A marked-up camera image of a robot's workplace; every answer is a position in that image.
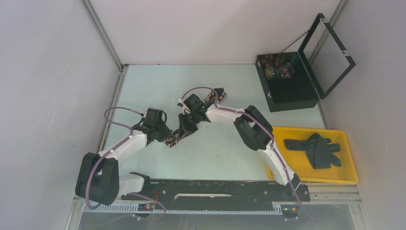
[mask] open box lid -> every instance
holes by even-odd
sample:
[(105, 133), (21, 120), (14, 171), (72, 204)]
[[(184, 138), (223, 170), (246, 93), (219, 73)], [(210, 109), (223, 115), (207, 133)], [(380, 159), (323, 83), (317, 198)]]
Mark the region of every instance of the open box lid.
[(325, 99), (355, 66), (322, 13), (317, 15), (298, 53), (321, 99)]

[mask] items in box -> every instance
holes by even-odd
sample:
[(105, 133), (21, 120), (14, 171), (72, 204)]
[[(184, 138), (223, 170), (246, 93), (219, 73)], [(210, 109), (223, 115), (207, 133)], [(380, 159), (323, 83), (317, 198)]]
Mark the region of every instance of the items in box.
[(293, 65), (296, 65), (299, 60), (296, 53), (281, 53), (276, 55), (263, 55), (260, 62), (263, 66), (266, 78), (270, 80), (286, 79), (293, 76)]
[(331, 164), (341, 167), (341, 160), (333, 154), (340, 151), (339, 144), (330, 144), (331, 139), (314, 133), (307, 140), (285, 139), (288, 150), (306, 151), (306, 156), (314, 169), (329, 169)]

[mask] black storage box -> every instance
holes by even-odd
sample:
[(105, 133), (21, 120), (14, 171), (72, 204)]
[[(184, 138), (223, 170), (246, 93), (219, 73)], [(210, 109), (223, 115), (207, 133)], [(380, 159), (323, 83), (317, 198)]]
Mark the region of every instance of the black storage box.
[(271, 112), (314, 108), (354, 66), (322, 13), (297, 52), (258, 55), (256, 60)]

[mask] cable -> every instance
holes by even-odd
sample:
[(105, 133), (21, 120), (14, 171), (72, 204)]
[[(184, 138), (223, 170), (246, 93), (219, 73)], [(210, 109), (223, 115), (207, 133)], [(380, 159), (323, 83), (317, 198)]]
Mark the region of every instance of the cable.
[[(238, 113), (238, 114), (242, 114), (242, 115), (247, 116), (247, 117), (248, 117), (249, 119), (251, 119), (255, 124), (257, 124), (257, 125), (271, 138), (271, 146), (275, 143), (275, 138), (273, 137), (273, 135), (272, 135), (259, 121), (257, 121), (253, 116), (251, 116), (251, 115), (249, 115), (249, 114), (247, 114), (247, 113), (245, 113), (245, 112), (243, 112), (243, 111), (239, 111), (239, 110), (237, 110), (237, 109), (234, 109), (234, 108), (220, 107), (220, 106), (218, 105), (218, 94), (217, 94), (217, 92), (216, 92), (214, 89), (212, 89), (212, 88), (210, 88), (210, 87), (206, 87), (206, 86), (194, 87), (194, 88), (188, 90), (188, 91), (182, 96), (181, 99), (183, 100), (184, 97), (185, 97), (190, 91), (193, 91), (193, 90), (196, 90), (196, 89), (209, 89), (209, 90), (213, 91), (213, 92), (215, 93), (215, 95), (216, 95), (216, 98), (214, 99), (214, 106), (215, 106), (217, 109), (225, 110), (225, 111), (229, 111), (229, 112), (233, 112), (233, 113)], [(294, 194), (294, 196), (295, 196), (297, 202), (299, 203), (299, 207), (301, 207), (301, 208), (303, 209), (303, 211), (306, 213), (306, 215), (308, 216), (308, 218), (309, 218), (310, 220), (312, 220), (312, 221), (314, 221), (314, 222), (317, 222), (317, 220), (315, 220), (315, 219), (307, 212), (307, 210), (305, 209), (305, 207), (302, 205), (301, 199), (299, 199), (299, 196), (297, 195), (296, 190), (294, 189), (294, 186), (293, 186), (292, 181), (291, 181), (291, 179), (290, 179), (290, 177), (289, 177), (289, 173), (288, 173), (288, 171), (287, 171), (287, 169), (286, 169), (285, 163), (284, 163), (283, 160), (282, 160), (282, 157), (280, 156), (280, 154), (277, 152), (277, 150), (276, 150), (275, 148), (272, 148), (272, 151), (276, 154), (276, 156), (278, 157), (279, 161), (280, 161), (281, 164), (282, 164), (282, 167), (284, 168), (284, 171), (285, 171), (286, 177), (287, 177), (287, 179), (288, 179), (289, 185), (290, 185), (290, 187), (291, 187), (291, 190), (293, 191), (293, 194)]]
[(162, 112), (164, 113), (164, 116), (165, 116), (164, 123), (166, 124), (166, 120), (168, 119), (168, 115), (166, 115), (165, 111), (162, 111)]
[(136, 125), (141, 124), (143, 121), (144, 121), (144, 118), (141, 118), (141, 120)]
[[(90, 200), (89, 200), (90, 185), (91, 185), (91, 181), (92, 181), (92, 179), (93, 179), (93, 176), (94, 176), (94, 174), (95, 174), (95, 172), (96, 172), (97, 167), (100, 165), (100, 163), (103, 161), (103, 159), (107, 157), (107, 155), (113, 153), (117, 148), (119, 148), (122, 144), (124, 144), (127, 140), (129, 140), (129, 139), (132, 137), (132, 135), (133, 135), (133, 130), (131, 129), (131, 127), (129, 127), (129, 126), (127, 126), (127, 125), (124, 125), (124, 124), (122, 124), (122, 123), (115, 122), (115, 121), (113, 121), (113, 120), (111, 120), (111, 119), (108, 118), (108, 113), (109, 113), (111, 110), (115, 110), (115, 109), (125, 109), (125, 110), (131, 111), (131, 112), (133, 112), (133, 113), (136, 113), (136, 114), (139, 114), (139, 115), (143, 116), (143, 114), (140, 113), (140, 112), (138, 112), (138, 111), (135, 111), (135, 110), (132, 110), (132, 109), (129, 109), (129, 108), (126, 108), (126, 107), (119, 107), (119, 106), (117, 106), (117, 107), (111, 107), (111, 108), (108, 108), (106, 111), (104, 111), (103, 116), (104, 116), (104, 118), (105, 118), (108, 122), (110, 122), (111, 124), (115, 124), (115, 125), (118, 125), (118, 126), (122, 126), (122, 127), (128, 128), (128, 129), (130, 130), (130, 134), (129, 134), (129, 136), (125, 137), (122, 141), (120, 141), (120, 143), (118, 143), (117, 145), (115, 145), (114, 147), (112, 147), (112, 148), (110, 149), (110, 151), (107, 151), (105, 154), (103, 154), (103, 155), (97, 160), (97, 162), (95, 163), (95, 165), (93, 166), (93, 168), (92, 168), (92, 170), (91, 170), (91, 172), (90, 172), (90, 175), (89, 175), (87, 184), (86, 184), (86, 191), (85, 191), (86, 205), (87, 205), (87, 207), (88, 207), (89, 209), (91, 209), (91, 210), (96, 209), (97, 207), (99, 207), (99, 206), (101, 205), (101, 203), (98, 203), (97, 205), (92, 206), (92, 205), (90, 204)], [(134, 195), (134, 196), (141, 197), (141, 198), (146, 199), (146, 200), (149, 200), (149, 201), (152, 201), (152, 202), (154, 202), (154, 203), (160, 205), (160, 206), (162, 207), (162, 209), (164, 210), (163, 214), (160, 215), (160, 216), (158, 216), (158, 217), (154, 217), (154, 218), (138, 217), (139, 219), (154, 220), (154, 219), (162, 218), (162, 217), (166, 214), (166, 208), (165, 208), (165, 206), (164, 206), (162, 203), (160, 203), (159, 201), (154, 200), (154, 199), (151, 199), (151, 198), (149, 198), (149, 197), (146, 197), (146, 196), (141, 195), (141, 194), (138, 194), (138, 193), (129, 193), (129, 194)], [(126, 218), (126, 217), (133, 217), (133, 216), (135, 216), (135, 215), (134, 215), (134, 214), (123, 215), (123, 216), (114, 218), (114, 219), (112, 219), (112, 220), (109, 220), (109, 221), (106, 222), (106, 223), (103, 223), (103, 224), (100, 224), (100, 225), (94, 225), (94, 226), (95, 226), (95, 227), (99, 227), (99, 226), (107, 225), (107, 224), (112, 223), (112, 222), (114, 222), (114, 221), (116, 221), (116, 220), (119, 220), (119, 219), (122, 219), (122, 218)]]
[(93, 168), (91, 169), (91, 172), (90, 172), (90, 174), (89, 174), (88, 181), (87, 181), (87, 183), (86, 183), (86, 191), (85, 191), (85, 201), (86, 201), (86, 205), (87, 205), (88, 208), (91, 209), (91, 210), (96, 209), (97, 207), (99, 207), (99, 206), (101, 205), (101, 203), (98, 203), (97, 205), (92, 206), (92, 205), (90, 204), (90, 200), (89, 200), (90, 185), (91, 185), (91, 181), (92, 181), (92, 179), (93, 179), (93, 176), (94, 176), (94, 174), (96, 173), (97, 167), (100, 165), (100, 163), (102, 162), (102, 160), (107, 157), (107, 155), (113, 153), (118, 147), (120, 147), (121, 145), (123, 145), (123, 144), (124, 144), (126, 141), (128, 141), (128, 140), (132, 137), (132, 135), (133, 135), (133, 130), (131, 129), (130, 126), (126, 126), (126, 125), (124, 125), (124, 124), (115, 122), (115, 121), (113, 121), (113, 120), (111, 120), (111, 119), (108, 118), (108, 113), (109, 113), (111, 110), (115, 110), (115, 109), (125, 109), (125, 110), (128, 110), (128, 111), (131, 111), (131, 112), (133, 112), (133, 113), (136, 113), (136, 114), (141, 115), (141, 113), (138, 112), (138, 111), (135, 111), (135, 110), (132, 110), (132, 109), (129, 109), (129, 108), (126, 108), (126, 107), (119, 107), (119, 106), (117, 106), (117, 107), (111, 107), (111, 108), (106, 109), (106, 111), (104, 111), (104, 114), (103, 114), (104, 119), (106, 119), (106, 120), (107, 120), (108, 122), (110, 122), (111, 124), (115, 124), (115, 125), (118, 125), (118, 126), (122, 126), (122, 127), (128, 128), (128, 129), (130, 130), (130, 134), (129, 134), (127, 137), (125, 137), (122, 141), (120, 141), (118, 144), (116, 144), (114, 147), (112, 147), (112, 148), (110, 149), (110, 151), (107, 151), (105, 154), (103, 154), (103, 155), (97, 160), (97, 162), (94, 164)]
[[(160, 216), (157, 216), (157, 217), (154, 217), (154, 218), (146, 218), (146, 217), (140, 217), (140, 216), (138, 216), (137, 219), (155, 220), (155, 219), (162, 218), (162, 217), (166, 214), (166, 208), (165, 208), (165, 206), (164, 206), (161, 202), (158, 202), (157, 200), (151, 199), (151, 198), (149, 198), (149, 197), (146, 197), (146, 196), (141, 195), (141, 194), (138, 194), (138, 193), (129, 193), (129, 194), (130, 194), (130, 195), (135, 195), (135, 196), (141, 197), (141, 198), (143, 198), (143, 199), (145, 199), (145, 200), (152, 201), (152, 202), (158, 204), (159, 206), (161, 206), (162, 209), (164, 210), (164, 212), (163, 212), (162, 215), (160, 215)], [(92, 225), (93, 227), (100, 227), (100, 226), (104, 226), (104, 225), (113, 223), (113, 222), (115, 222), (115, 221), (117, 221), (117, 220), (119, 220), (119, 219), (123, 219), (123, 218), (126, 218), (126, 217), (135, 217), (135, 214), (122, 215), (122, 216), (119, 216), (119, 217), (117, 217), (117, 218), (111, 219), (111, 220), (109, 220), (109, 221), (107, 221), (107, 222), (105, 222), (105, 223), (103, 223), (103, 224), (98, 224), (98, 225), (93, 225), (93, 224), (90, 224), (90, 223), (89, 223), (89, 224)]]
[(303, 202), (302, 197), (300, 196), (300, 194), (298, 194), (298, 196), (299, 196), (300, 203), (302, 203)]
[(300, 36), (298, 39), (296, 39), (294, 42), (292, 42), (290, 45), (288, 45), (288, 47), (286, 47), (284, 50), (282, 50), (282, 52), (278, 53), (279, 54), (283, 53), (285, 50), (287, 50), (289, 47), (291, 47), (295, 42), (297, 42), (299, 39), (301, 39), (305, 34), (307, 34), (310, 30), (306, 31), (304, 34), (302, 34), (302, 36)]
[(152, 191), (152, 193), (153, 193), (153, 194), (155, 194), (155, 195), (157, 196), (156, 200), (158, 201), (158, 200), (159, 200), (159, 195), (158, 195), (158, 192), (157, 192), (156, 190), (154, 190), (154, 191)]

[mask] white wall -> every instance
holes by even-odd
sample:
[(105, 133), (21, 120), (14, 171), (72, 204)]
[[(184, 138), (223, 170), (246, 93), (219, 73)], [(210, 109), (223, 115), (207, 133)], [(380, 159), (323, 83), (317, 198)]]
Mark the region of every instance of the white wall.
[(0, 229), (62, 229), (117, 69), (79, 0), (0, 3)]
[[(254, 63), (340, 0), (92, 0), (126, 64)], [(291, 50), (296, 51), (300, 43)]]
[(405, 229), (406, 1), (353, 0), (335, 30), (357, 66), (322, 102), (349, 138), (374, 230)]

